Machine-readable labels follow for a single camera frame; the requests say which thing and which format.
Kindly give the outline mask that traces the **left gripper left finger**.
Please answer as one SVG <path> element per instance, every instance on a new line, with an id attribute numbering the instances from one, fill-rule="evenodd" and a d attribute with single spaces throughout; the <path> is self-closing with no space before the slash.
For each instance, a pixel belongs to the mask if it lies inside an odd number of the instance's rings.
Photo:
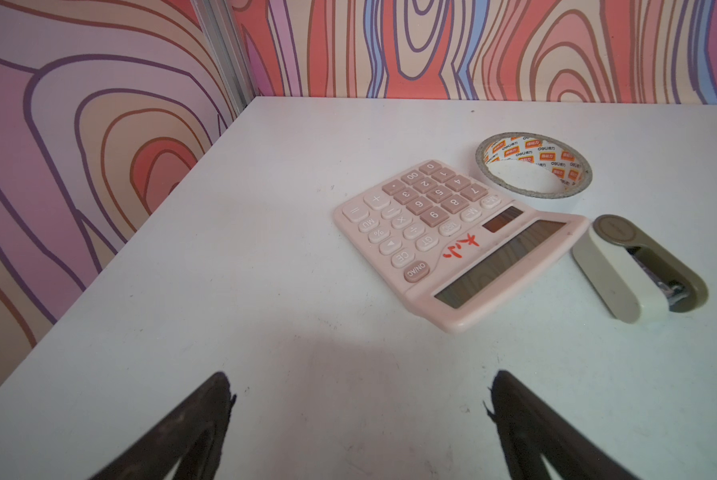
<path id="1" fill-rule="evenodd" d="M 94 474 L 96 479 L 212 479 L 236 396 L 216 372 L 128 450 Z"/>

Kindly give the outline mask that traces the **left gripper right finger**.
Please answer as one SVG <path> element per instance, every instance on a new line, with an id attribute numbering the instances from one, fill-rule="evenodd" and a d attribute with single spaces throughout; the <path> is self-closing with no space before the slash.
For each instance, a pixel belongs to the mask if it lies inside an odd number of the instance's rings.
<path id="1" fill-rule="evenodd" d="M 511 478 L 548 479 L 548 466 L 562 479 L 634 478 L 510 372 L 498 371 L 490 392 L 487 415 Z"/>

